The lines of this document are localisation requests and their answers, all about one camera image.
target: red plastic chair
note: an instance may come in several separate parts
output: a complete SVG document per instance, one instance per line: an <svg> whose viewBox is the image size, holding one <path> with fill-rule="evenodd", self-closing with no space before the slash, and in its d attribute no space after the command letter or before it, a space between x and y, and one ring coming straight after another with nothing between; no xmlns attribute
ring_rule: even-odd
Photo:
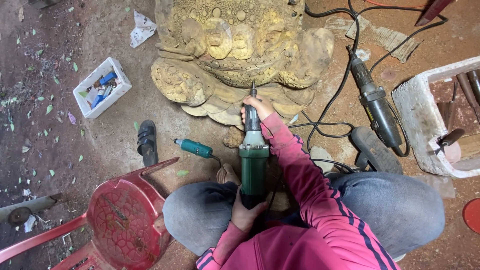
<svg viewBox="0 0 480 270"><path fill-rule="evenodd" d="M0 250L0 263L85 224L93 239L52 270L146 270L164 254L170 234L162 208L165 199L142 176L177 162L173 158L110 179L94 191L87 212Z"/></svg>

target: dirt floor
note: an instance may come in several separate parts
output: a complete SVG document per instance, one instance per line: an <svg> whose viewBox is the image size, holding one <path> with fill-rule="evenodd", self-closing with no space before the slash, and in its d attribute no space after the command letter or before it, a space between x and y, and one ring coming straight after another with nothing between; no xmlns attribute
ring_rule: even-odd
<svg viewBox="0 0 480 270"><path fill-rule="evenodd" d="M136 49L130 47L130 32L134 27L133 9L154 19L155 1L63 0L42 10L36 10L25 2L0 2L0 48L3 48L0 54L0 100L11 100L7 106L0 106L0 173L3 176L0 182L0 207L22 202L26 197L21 192L27 188L33 196L38 197L63 193L68 202L39 213L42 220L49 222L44 224L39 221L30 233L24 233L22 227L16 231L8 224L1 224L3 233L0 248L81 215L87 208L90 195L100 183L112 176L141 168L142 157L136 152L135 121L155 121L160 160L180 157L178 163L151 175L151 180L160 187L160 193L164 196L188 183L213 181L218 167L215 160L204 160L182 152L170 138L201 141L211 146L222 162L231 163L235 170L240 170L238 151L223 145L228 127L208 117L186 114L178 104L167 100L153 84L150 66L157 58L154 44L158 42L158 36L154 35ZM356 10L371 6L360 0L352 2ZM410 6L423 4L427 0L384 2ZM307 3L313 12L347 7L346 1L315 0ZM20 22L18 17L22 7L24 19ZM125 11L127 7L131 9L129 12ZM374 80L391 91L418 73L480 55L477 44L480 37L479 11L480 2L452 2L442 12L449 21L418 34L416 38L424 41L406 63L402 64L393 57L386 58L375 68ZM416 12L375 10L363 16L375 25L409 34L416 30L413 25L418 15ZM336 16L348 18L346 14ZM303 27L322 27L326 19L305 15ZM333 62L317 85L315 100L306 110L313 119L321 114L338 89L348 60L345 46L352 41L341 37L336 37L335 41ZM372 53L366 62L367 66L385 54L385 50L375 44L360 44L359 48L369 49ZM133 87L100 117L88 120L82 116L72 90L107 57L119 60ZM78 66L78 72L75 72L73 62ZM393 74L388 80L381 76L385 69ZM53 110L46 114L49 105L53 106ZM71 124L68 111L76 117L76 125ZM324 121L368 125L364 109L358 102L358 89L351 77ZM300 115L297 123L306 122ZM309 127L302 127L295 132L306 138L310 130ZM322 130L330 134L347 131L341 127L322 127ZM32 146L22 153L26 139L31 141ZM334 160L348 164L353 164L357 155L357 150L347 138L332 139L315 134L311 145L324 147ZM405 174L422 174L413 154L400 161ZM55 175L52 176L49 170L53 170ZM190 173L178 177L179 170L189 170ZM437 240L407 254L399 263L402 269L480 269L480 236L464 224L461 216L463 206L471 199L480 197L479 180L480 177L473 177L454 181L456 198L444 200L444 232ZM57 239L33 248L1 264L0 270L45 270L65 258L70 247L75 251L86 243L90 233L89 228L77 229L71 233L66 244L62 239ZM154 269L194 269L196 258L178 242L174 242Z"/></svg>

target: power tool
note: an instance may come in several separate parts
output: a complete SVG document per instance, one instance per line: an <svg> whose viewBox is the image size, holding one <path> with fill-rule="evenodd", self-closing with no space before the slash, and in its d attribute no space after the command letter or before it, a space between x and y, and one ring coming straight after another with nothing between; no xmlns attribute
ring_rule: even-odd
<svg viewBox="0 0 480 270"><path fill-rule="evenodd" d="M257 97L255 82L252 83L250 96ZM246 104L245 132L245 139L239 146L241 157L240 196L242 204L247 209L252 209L265 201L266 160L270 155L270 146L262 137L257 110Z"/></svg>
<svg viewBox="0 0 480 270"><path fill-rule="evenodd" d="M388 101L385 99L384 88L377 87L373 82L367 66L353 53L350 45L347 46L347 49L350 57L353 58L351 70L353 78L360 88L360 103L367 112L371 128L377 133L385 146L392 147L401 156L402 151L398 146L402 145L402 138L396 126L396 119L390 110Z"/></svg>
<svg viewBox="0 0 480 270"><path fill-rule="evenodd" d="M220 168L222 167L222 163L220 159L216 156L212 155L213 149L201 143L194 142L189 139L171 139L175 144L179 145L183 151L190 152L196 156L200 156L206 159L215 159L218 161Z"/></svg>

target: toad sculpture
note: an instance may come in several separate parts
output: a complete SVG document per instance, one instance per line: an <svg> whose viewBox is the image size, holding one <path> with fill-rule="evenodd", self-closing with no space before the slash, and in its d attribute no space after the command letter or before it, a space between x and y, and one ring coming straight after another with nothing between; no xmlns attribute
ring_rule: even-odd
<svg viewBox="0 0 480 270"><path fill-rule="evenodd" d="M156 0L159 58L151 73L195 116L242 128L255 81L288 121L308 106L331 61L333 34L301 28L305 0Z"/></svg>

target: styrofoam container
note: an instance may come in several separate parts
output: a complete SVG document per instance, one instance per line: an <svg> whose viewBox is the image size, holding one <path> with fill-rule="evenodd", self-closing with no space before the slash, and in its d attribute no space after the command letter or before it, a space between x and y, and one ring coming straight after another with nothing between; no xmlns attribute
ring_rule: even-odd
<svg viewBox="0 0 480 270"><path fill-rule="evenodd" d="M100 77L105 76L112 71L117 74L120 84L118 84L117 87L112 90L110 95L108 95L92 110L87 101L79 93L86 91L86 89L92 86L98 79L100 79ZM77 100L78 106L80 107L84 117L94 119L102 114L113 103L115 103L115 101L117 101L121 96L125 95L125 93L127 93L131 87L132 84L123 72L118 60L108 57L73 90L73 95L75 96L75 99Z"/></svg>
<svg viewBox="0 0 480 270"><path fill-rule="evenodd" d="M420 168L438 175L466 178L480 175L480 157L450 164L437 139L448 134L429 84L480 68L480 56L425 71L400 85L392 98Z"/></svg>

